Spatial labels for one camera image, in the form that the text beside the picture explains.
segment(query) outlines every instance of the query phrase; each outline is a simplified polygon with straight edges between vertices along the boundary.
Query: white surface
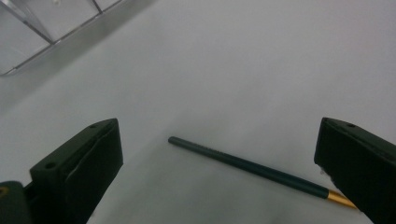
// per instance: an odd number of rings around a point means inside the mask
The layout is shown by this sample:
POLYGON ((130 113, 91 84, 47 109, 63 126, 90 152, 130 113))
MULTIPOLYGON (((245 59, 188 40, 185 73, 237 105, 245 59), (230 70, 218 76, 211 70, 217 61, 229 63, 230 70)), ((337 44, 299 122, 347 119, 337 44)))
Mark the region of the white surface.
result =
POLYGON ((132 1, 0 79, 0 181, 118 118, 125 164, 91 223, 371 223, 169 146, 176 135, 333 188, 322 117, 396 143, 393 1, 132 1))

